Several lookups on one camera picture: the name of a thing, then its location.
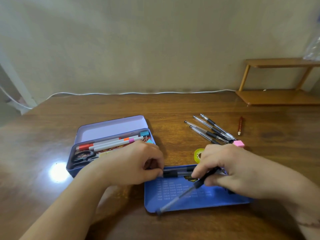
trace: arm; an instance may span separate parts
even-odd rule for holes
[[[163,167],[158,146],[142,141],[101,156],[78,173],[20,240],[84,239],[107,187],[153,180]]]
[[[218,185],[240,195],[280,201],[308,240],[320,238],[320,189],[302,174],[234,145],[208,145],[192,177],[223,167],[228,175],[212,175],[207,186]]]

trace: yellow tape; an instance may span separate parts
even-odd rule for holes
[[[194,152],[194,160],[199,163],[200,162],[200,157],[199,157],[199,154],[201,154],[205,149],[204,148],[199,148],[199,149],[196,149],[195,152]]]

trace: eraser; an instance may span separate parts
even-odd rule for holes
[[[148,136],[148,135],[149,135],[149,131],[140,132],[140,136]]]
[[[236,145],[237,147],[241,147],[241,148],[245,147],[245,145],[243,144],[243,142],[240,141],[240,140],[235,140],[235,141],[233,142],[233,145]]]

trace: red pencil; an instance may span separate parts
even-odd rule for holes
[[[240,136],[240,134],[241,134],[242,121],[243,121],[243,118],[242,118],[242,116],[241,116],[240,119],[239,119],[239,127],[238,127],[238,135],[239,135],[239,136]]]

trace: pink eraser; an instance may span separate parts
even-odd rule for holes
[[[236,145],[237,147],[245,147],[245,145],[243,144],[243,142],[242,141],[240,141],[240,140],[235,140],[234,142],[233,142],[233,145]]]

